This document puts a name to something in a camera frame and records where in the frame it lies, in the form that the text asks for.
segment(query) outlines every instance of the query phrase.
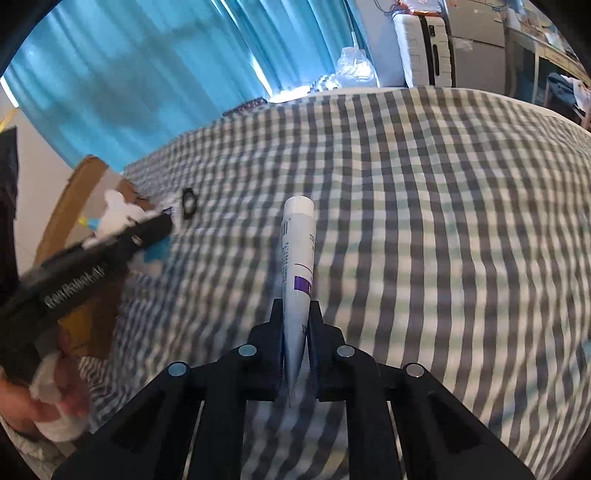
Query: cardboard box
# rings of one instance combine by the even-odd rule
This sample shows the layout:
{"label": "cardboard box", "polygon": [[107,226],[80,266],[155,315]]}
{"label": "cardboard box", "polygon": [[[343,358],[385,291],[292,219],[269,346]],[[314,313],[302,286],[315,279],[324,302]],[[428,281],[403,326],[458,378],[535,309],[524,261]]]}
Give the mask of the cardboard box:
{"label": "cardboard box", "polygon": [[[76,167],[56,204],[37,248],[35,265],[92,234],[78,219],[100,218],[106,209],[104,194],[110,189],[121,192],[128,203],[136,203],[144,210],[151,208],[131,182],[100,158],[88,156]],[[101,359],[109,356],[124,281],[122,278],[105,286],[60,321],[70,333],[73,354]]]}

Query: lotion tube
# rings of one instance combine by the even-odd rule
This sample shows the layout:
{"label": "lotion tube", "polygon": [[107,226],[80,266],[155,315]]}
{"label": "lotion tube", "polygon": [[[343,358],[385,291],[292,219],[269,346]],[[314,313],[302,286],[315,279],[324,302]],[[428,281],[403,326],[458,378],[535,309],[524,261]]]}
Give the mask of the lotion tube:
{"label": "lotion tube", "polygon": [[307,197],[291,197],[281,224],[284,371],[290,405],[306,344],[315,238],[314,203]]}

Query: purple label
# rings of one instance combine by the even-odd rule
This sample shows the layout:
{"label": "purple label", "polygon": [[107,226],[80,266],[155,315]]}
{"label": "purple label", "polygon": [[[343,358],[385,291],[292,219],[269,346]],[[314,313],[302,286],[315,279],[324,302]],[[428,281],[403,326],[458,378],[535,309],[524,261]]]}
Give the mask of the purple label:
{"label": "purple label", "polygon": [[294,277],[294,290],[302,291],[309,297],[312,296],[312,285],[304,277]]}

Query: bed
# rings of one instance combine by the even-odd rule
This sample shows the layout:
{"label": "bed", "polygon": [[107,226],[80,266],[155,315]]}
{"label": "bed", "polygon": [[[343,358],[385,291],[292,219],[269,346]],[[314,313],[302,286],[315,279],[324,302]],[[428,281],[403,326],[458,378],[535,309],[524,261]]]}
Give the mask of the bed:
{"label": "bed", "polygon": [[[245,342],[281,296],[287,198],[318,210],[313,298],[347,343],[420,362],[540,480],[590,423],[591,136],[460,89],[308,97],[223,118],[130,165],[199,212],[160,278],[132,276],[111,357],[86,358],[94,427],[175,360]],[[347,476],[343,404],[249,403],[245,479]]]}

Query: blue curtain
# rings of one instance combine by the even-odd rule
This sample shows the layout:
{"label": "blue curtain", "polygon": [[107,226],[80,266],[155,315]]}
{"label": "blue curtain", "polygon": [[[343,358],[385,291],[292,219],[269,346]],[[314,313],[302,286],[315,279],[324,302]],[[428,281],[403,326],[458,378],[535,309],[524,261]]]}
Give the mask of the blue curtain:
{"label": "blue curtain", "polygon": [[333,73],[352,45],[347,11],[343,0],[63,0],[4,76],[71,166],[94,154],[119,171],[241,103]]}

